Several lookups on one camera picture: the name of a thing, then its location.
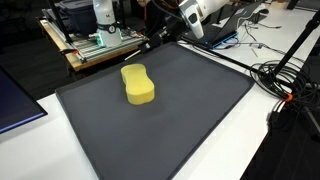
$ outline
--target computer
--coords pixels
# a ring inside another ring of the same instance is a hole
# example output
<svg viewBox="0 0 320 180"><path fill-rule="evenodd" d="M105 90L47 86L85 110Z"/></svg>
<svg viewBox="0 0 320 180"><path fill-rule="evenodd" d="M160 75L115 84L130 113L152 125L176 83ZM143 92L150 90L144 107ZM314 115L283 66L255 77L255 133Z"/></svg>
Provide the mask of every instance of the computer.
<svg viewBox="0 0 320 180"><path fill-rule="evenodd" d="M0 65L0 134L47 112Z"/></svg>
<svg viewBox="0 0 320 180"><path fill-rule="evenodd" d="M238 6L222 28L211 24L203 26L204 36L200 39L197 39L192 31L184 33L181 39L192 44L197 44L200 47L214 49L222 42L237 36L238 26L241 26L245 19L249 19L261 3L262 0Z"/></svg>

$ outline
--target table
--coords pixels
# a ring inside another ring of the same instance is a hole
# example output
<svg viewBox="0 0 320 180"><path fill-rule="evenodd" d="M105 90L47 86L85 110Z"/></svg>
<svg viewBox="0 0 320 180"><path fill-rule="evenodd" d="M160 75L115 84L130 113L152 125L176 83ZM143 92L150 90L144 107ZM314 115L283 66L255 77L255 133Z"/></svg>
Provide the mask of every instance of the table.
<svg viewBox="0 0 320 180"><path fill-rule="evenodd" d="M52 39L52 41L56 44L58 47L59 51L64 50L64 49L70 49L70 47L67 45L66 42L59 36L57 31L49 24L47 20L40 20L39 24L42 28L42 30L45 32L45 34ZM81 60L74 54L69 53L65 55L65 59L67 63L71 66L71 68L74 71L80 71L86 68L89 68L91 66L94 66L96 64L102 63L104 61L110 60L112 58L118 57L120 55L132 52L134 50L138 49L138 45L142 43L141 41L137 41L132 43L131 45L122 47L123 44L119 45L119 50L115 50L111 53L108 53L104 56L101 56L100 58L93 60L93 61L87 61L85 63L81 63Z"/></svg>
<svg viewBox="0 0 320 180"><path fill-rule="evenodd" d="M270 9L270 16L261 23L281 24L286 33L261 27L252 34L261 42L286 51L312 16L313 13L308 11ZM239 30L240 36L243 32L243 29ZM317 29L296 56L306 59L319 35L320 29ZM245 45L219 52L248 65L266 61L258 59ZM205 56L248 73L224 60ZM268 113L277 101L255 85L174 179L239 179L268 132ZM1 176L4 179L26 180L97 179L56 96L50 95L39 100L39 103L48 111L48 116L0 136Z"/></svg>

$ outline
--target screen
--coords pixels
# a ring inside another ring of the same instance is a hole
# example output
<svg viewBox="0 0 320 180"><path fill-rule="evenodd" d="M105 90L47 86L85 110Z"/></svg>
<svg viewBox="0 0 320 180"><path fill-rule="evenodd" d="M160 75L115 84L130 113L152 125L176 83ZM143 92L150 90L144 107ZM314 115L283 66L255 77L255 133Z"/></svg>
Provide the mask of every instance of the screen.
<svg viewBox="0 0 320 180"><path fill-rule="evenodd" d="M0 133L46 114L45 110L0 66Z"/></svg>

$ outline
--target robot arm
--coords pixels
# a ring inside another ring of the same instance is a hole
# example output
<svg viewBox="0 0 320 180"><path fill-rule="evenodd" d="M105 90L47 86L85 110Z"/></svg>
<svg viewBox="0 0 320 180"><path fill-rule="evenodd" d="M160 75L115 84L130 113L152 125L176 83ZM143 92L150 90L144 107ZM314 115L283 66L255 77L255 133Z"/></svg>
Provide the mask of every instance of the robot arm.
<svg viewBox="0 0 320 180"><path fill-rule="evenodd" d="M187 26L197 38L201 38L204 35L201 21L228 2L229 0L184 0L179 4L179 9Z"/></svg>
<svg viewBox="0 0 320 180"><path fill-rule="evenodd" d="M201 21L222 6L227 4L229 0L184 0L179 4L180 16L182 20L174 17L169 17L167 26L155 33L148 42L141 44L139 49L142 54L150 51L151 49L160 46L162 41L171 33L181 31L182 29L189 28L197 38L201 38L203 29Z"/></svg>

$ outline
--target yellow sponge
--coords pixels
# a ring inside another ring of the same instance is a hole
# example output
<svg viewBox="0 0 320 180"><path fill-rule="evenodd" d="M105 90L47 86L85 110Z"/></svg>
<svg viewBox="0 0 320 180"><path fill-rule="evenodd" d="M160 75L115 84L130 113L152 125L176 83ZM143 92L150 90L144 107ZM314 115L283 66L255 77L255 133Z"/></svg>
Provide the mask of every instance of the yellow sponge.
<svg viewBox="0 0 320 180"><path fill-rule="evenodd" d="M154 84L147 76L144 65L127 65L121 69L121 74L131 104L140 105L154 99Z"/></svg>

